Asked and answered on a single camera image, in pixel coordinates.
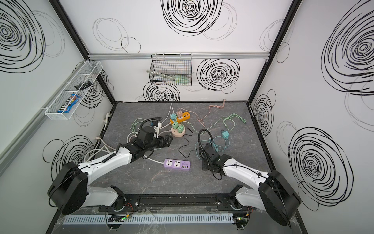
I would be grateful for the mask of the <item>round pink power strip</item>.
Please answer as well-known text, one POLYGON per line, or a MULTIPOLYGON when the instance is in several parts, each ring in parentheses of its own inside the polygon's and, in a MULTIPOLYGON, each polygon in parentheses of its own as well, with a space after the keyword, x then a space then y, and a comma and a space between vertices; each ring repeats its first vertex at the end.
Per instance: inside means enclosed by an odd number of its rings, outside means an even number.
POLYGON ((171 134, 173 137, 183 137, 186 133, 186 128, 183 129, 182 132, 178 132, 178 129, 171 129, 171 134))

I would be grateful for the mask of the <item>green plug adapter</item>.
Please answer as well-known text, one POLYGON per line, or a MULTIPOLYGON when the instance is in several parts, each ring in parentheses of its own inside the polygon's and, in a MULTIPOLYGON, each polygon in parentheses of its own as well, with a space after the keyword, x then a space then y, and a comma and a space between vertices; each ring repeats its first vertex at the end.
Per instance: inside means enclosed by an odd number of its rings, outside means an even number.
POLYGON ((173 127, 173 129, 177 129, 179 127, 179 123, 178 122, 174 122, 172 124, 172 127, 173 127))
POLYGON ((185 129, 184 125, 180 124, 179 127, 177 128, 177 131, 179 133, 182 133, 184 131, 184 129, 185 129))

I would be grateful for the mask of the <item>teal charger with white cable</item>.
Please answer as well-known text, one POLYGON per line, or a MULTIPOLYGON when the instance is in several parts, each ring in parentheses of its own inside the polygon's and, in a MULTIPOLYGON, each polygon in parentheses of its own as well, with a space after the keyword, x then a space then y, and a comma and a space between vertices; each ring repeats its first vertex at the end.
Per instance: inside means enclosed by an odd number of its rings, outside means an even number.
POLYGON ((165 118, 165 120, 161 123, 160 129, 163 129, 163 128, 169 126, 170 125, 170 117, 175 117, 175 116, 176 116, 176 112, 174 111, 173 104, 171 103, 168 115, 165 118))

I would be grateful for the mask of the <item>purple power strip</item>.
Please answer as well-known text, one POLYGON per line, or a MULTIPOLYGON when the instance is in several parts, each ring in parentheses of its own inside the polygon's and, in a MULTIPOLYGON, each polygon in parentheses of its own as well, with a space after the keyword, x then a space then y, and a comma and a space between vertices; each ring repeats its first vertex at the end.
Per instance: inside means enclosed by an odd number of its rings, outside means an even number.
POLYGON ((191 162, 186 160, 165 159, 163 166, 167 169, 189 171, 191 169, 191 162))

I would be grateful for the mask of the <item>orange power strip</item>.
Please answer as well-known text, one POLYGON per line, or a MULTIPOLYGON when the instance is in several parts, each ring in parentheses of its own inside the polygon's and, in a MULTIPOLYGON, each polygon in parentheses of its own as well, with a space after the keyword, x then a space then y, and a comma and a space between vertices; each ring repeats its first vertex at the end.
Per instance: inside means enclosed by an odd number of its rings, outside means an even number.
POLYGON ((189 112, 183 112, 183 115, 181 117, 170 117, 170 123, 173 124, 174 122, 182 123, 184 121, 189 120, 191 117, 189 112))

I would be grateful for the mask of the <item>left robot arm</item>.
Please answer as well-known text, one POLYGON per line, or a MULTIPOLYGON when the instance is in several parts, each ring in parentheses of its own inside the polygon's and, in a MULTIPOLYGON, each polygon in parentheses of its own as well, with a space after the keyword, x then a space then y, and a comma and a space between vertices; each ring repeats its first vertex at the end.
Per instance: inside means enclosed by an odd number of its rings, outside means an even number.
POLYGON ((170 147, 171 135, 155 135, 154 128, 144 127, 138 136, 126 144, 119 144, 112 153, 81 164, 65 164, 47 192, 50 201, 63 215, 83 207, 97 206, 122 211, 127 206, 127 200, 118 187, 92 187, 91 183, 118 167, 143 158, 148 151, 170 147))

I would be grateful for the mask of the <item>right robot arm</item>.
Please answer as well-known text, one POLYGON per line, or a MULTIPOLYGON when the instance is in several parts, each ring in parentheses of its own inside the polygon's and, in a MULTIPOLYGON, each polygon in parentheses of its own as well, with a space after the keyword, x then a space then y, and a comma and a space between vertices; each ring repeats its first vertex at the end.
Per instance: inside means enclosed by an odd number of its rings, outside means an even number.
POLYGON ((264 210, 282 226, 290 224, 302 200, 280 172, 259 171, 215 151, 202 150, 200 157, 213 174, 231 177, 249 186, 233 190, 234 201, 240 206, 264 210))

